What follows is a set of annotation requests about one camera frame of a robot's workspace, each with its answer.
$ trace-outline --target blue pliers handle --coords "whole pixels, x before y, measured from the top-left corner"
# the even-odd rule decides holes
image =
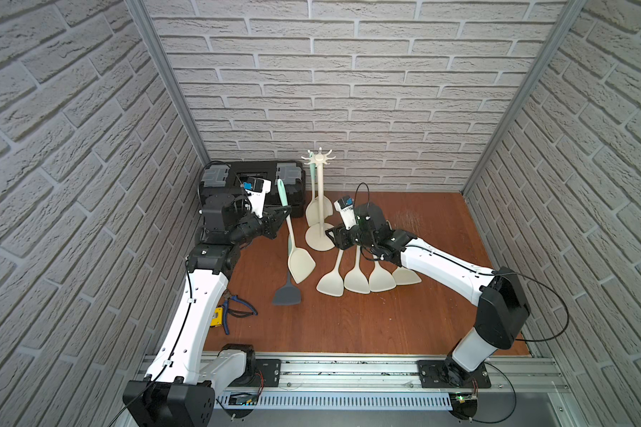
[[[239,317],[239,318],[259,315],[259,313],[256,311],[256,308],[254,308],[252,304],[239,298],[237,295],[232,295],[228,289],[226,289],[225,292],[223,293],[223,298],[225,298],[225,300],[223,301],[223,330],[225,331],[226,335],[230,335],[230,329],[228,329],[228,314],[234,317]],[[251,310],[251,313],[230,309],[231,300],[249,308]]]

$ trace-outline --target aluminum frame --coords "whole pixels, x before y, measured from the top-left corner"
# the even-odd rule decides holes
[[[556,24],[551,29],[551,32],[541,46],[541,50],[538,52],[532,66],[527,74],[525,74],[524,79],[522,79],[520,87],[517,89],[517,92],[515,92],[513,99],[511,99],[511,103],[505,110],[501,120],[498,122],[498,125],[496,125],[494,133],[491,134],[489,142],[482,151],[477,164],[472,169],[470,177],[468,177],[465,185],[463,185],[463,189],[461,190],[463,197],[467,197],[468,194],[470,194],[473,186],[485,170],[489,159],[494,152],[496,152],[496,147],[498,147],[501,139],[511,128],[511,125],[517,115],[520,114],[522,108],[527,102],[527,99],[529,99],[530,94],[536,88],[538,80],[543,75],[544,70],[548,67],[551,59],[553,59],[553,55],[558,51],[558,47],[563,43],[567,32],[572,28],[572,25],[586,3],[587,0],[568,0],[565,4],[563,11],[556,20]]]
[[[173,72],[173,67],[171,67],[171,63],[169,62],[169,56],[164,50],[159,34],[156,32],[154,24],[152,23],[152,18],[150,18],[150,13],[147,11],[147,7],[145,7],[145,2],[144,0],[126,0],[126,4],[128,5],[128,11],[131,17],[133,17],[133,22],[137,25],[138,31],[147,46],[150,58],[154,60],[156,70],[166,85],[166,90],[171,97],[171,101],[173,101],[173,106],[176,107],[180,121],[185,127],[185,132],[188,134],[190,142],[195,148],[197,157],[199,157],[202,165],[206,165],[211,158],[206,151],[202,134],[199,133],[199,129],[197,129],[197,123],[190,111],[190,107],[188,107],[185,95],[180,89],[178,77],[176,77],[176,73]]]
[[[203,352],[201,368],[217,354],[215,351]],[[257,352],[256,356],[281,360],[278,388],[286,391],[422,391],[416,362],[422,359],[444,360],[441,355],[431,354]],[[138,370],[139,378],[144,376],[153,360],[154,356],[145,356]],[[570,393],[553,359],[496,356],[489,357],[487,361],[510,378],[517,393]],[[508,391],[508,381],[493,368],[489,370],[489,379],[491,388],[481,389],[480,393]],[[455,392],[465,389],[427,390]]]

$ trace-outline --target white utensil stand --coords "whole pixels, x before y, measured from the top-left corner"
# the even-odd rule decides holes
[[[325,235],[325,230],[332,228],[331,224],[323,221],[325,219],[324,212],[324,203],[323,198],[325,193],[323,192],[323,165],[327,165],[328,160],[333,160],[334,157],[328,157],[332,150],[328,151],[326,154],[321,153],[322,148],[318,150],[317,154],[309,153],[309,158],[302,157],[304,160],[308,160],[307,165],[311,163],[316,165],[316,177],[318,179],[318,217],[321,218],[321,222],[316,223],[309,227],[306,230],[306,243],[316,251],[324,252],[329,251],[335,247],[330,238]]]

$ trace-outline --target brown wooden surface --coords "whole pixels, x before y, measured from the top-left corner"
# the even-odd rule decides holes
[[[327,192],[334,201],[344,193]],[[366,200],[359,194],[359,203]],[[463,260],[491,267],[468,208],[457,193],[371,193],[370,200],[384,211],[393,228],[416,233],[427,243]],[[333,213],[326,219],[341,222]],[[316,291],[318,280],[329,272],[337,250],[317,252],[306,244],[305,218],[293,218],[297,246],[316,260],[316,269],[298,285],[301,304],[272,305],[276,289],[285,284],[287,272],[287,226],[271,241],[257,238],[235,268],[228,288],[249,301],[258,316],[228,319],[230,335],[223,328],[209,331],[205,350],[220,350],[233,342],[253,344],[257,351],[303,351],[324,353],[446,354],[472,326],[476,308],[462,296],[434,280],[420,275],[416,285],[397,286],[387,292],[360,295],[347,290],[340,298]],[[353,268],[355,249],[344,253],[342,277]],[[380,263],[393,271],[396,267]],[[369,276],[372,263],[361,260]],[[238,303],[232,308],[244,310]],[[529,354],[523,342],[497,354]]]

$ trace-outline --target white brick wallpaper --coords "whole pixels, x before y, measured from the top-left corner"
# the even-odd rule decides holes
[[[0,427],[123,406],[198,219],[176,115],[124,2],[0,1]]]
[[[461,189],[563,6],[145,3],[212,158],[322,146],[329,189],[414,191]]]
[[[594,426],[641,426],[641,1],[590,0],[468,198],[496,265],[563,295],[556,358]],[[565,311],[528,285],[532,337]]]

